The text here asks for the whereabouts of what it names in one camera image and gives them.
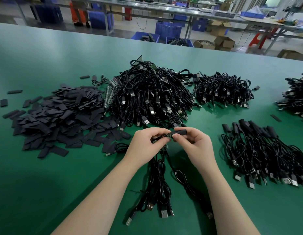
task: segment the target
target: factory floor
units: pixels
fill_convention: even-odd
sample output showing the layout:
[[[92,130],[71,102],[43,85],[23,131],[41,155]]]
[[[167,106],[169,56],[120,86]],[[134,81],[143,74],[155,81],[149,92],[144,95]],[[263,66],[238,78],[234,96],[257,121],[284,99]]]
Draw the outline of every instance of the factory floor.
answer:
[[[63,2],[63,4],[68,5],[67,1],[60,0],[59,3]],[[88,34],[98,34],[98,35],[106,35],[106,30],[100,29],[92,29],[84,27],[76,27],[72,23],[71,11],[69,8],[60,7],[63,23],[59,25],[53,24],[41,24],[38,23],[32,14],[32,11],[29,5],[24,4],[21,5],[24,15],[26,16],[28,25],[33,27],[42,27],[49,28],[55,30],[64,30],[64,31],[72,31],[72,32],[80,32],[80,33],[88,33]],[[16,25],[25,25],[20,11],[15,4],[7,4],[0,2],[0,22],[1,23],[9,23]],[[114,34],[111,36],[127,38],[130,39],[136,31],[142,32],[155,32],[157,20],[153,19],[145,19],[145,18],[132,18],[131,21],[114,21]],[[185,36],[186,27],[182,28],[181,37]],[[249,53],[249,54],[258,54],[261,55],[266,50],[266,48],[270,45],[271,40],[266,40],[263,48],[261,50],[256,49],[255,47],[248,48],[248,44],[251,42],[254,34],[244,33],[243,31],[228,31],[227,36],[235,41],[235,46],[232,51],[236,51],[238,53]],[[208,32],[200,32],[200,31],[192,31],[190,39],[194,42],[197,39],[201,40],[209,40],[214,41],[216,37],[210,35]],[[295,50],[300,53],[303,53],[303,39],[287,39],[283,37],[279,37],[275,44],[272,46],[271,50],[268,52],[267,56],[276,57],[278,53],[282,49]]]

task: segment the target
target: green table surface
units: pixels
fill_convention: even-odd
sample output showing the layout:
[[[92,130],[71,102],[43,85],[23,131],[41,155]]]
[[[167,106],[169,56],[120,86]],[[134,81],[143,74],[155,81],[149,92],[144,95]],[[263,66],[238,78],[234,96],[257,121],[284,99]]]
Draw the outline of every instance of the green table surface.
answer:
[[[211,110],[205,106],[190,113],[186,124],[211,137],[222,174],[261,234],[303,234],[302,186],[269,182],[249,189],[244,180],[233,179],[234,170],[220,153],[221,125],[242,118],[259,126],[274,126],[283,142],[303,150],[301,118],[277,111],[273,104],[288,88],[286,77],[301,77],[303,62],[9,24],[0,24],[0,99],[9,101],[8,107],[0,108],[0,234],[50,234],[123,157],[104,157],[101,147],[83,145],[70,149],[66,157],[50,154],[44,160],[37,159],[38,151],[21,151],[24,137],[12,136],[12,121],[2,115],[21,109],[26,99],[50,95],[60,83],[91,84],[80,76],[104,74],[112,78],[129,69],[130,60],[140,55],[175,71],[189,69],[208,75],[227,72],[260,86],[255,99],[249,101],[250,109],[229,106]],[[7,95],[9,90],[23,93]],[[134,126],[126,131],[133,134],[137,129]],[[168,147],[173,164],[182,167],[189,181],[207,194],[181,147],[174,142]],[[214,221],[208,220],[174,180],[167,162],[166,166],[175,216],[161,219],[154,209],[138,213],[130,226],[124,225],[129,209],[137,203],[139,190],[145,187],[145,165],[130,181],[110,234],[216,234]]]

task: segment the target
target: red plastic stool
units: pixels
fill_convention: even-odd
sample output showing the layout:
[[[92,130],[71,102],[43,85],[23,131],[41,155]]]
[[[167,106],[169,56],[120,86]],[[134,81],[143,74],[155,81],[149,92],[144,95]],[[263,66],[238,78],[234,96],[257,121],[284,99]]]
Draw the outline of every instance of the red plastic stool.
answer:
[[[278,30],[278,28],[273,28],[271,31],[271,35],[268,35],[266,37],[264,37],[263,41],[260,43],[259,45],[259,49],[262,49],[262,46],[264,45],[266,39],[271,38],[271,36]],[[250,44],[248,45],[248,47],[251,47],[253,44],[258,44],[260,39],[258,39],[258,36],[261,34],[256,34],[255,37],[253,38],[253,40],[250,42]]]
[[[126,19],[127,21],[131,21],[131,20],[132,20],[132,16],[131,16],[132,9],[126,7],[126,8],[125,8],[125,13],[127,14],[127,15],[125,16],[125,19]]]

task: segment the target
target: shoe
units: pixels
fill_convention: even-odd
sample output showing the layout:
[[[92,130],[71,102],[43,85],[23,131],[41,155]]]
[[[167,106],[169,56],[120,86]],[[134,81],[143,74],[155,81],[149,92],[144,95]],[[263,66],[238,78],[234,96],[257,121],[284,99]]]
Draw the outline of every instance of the shoe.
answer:
[[[83,23],[81,23],[81,22],[76,22],[76,23],[74,23],[74,25],[75,26],[84,26]]]

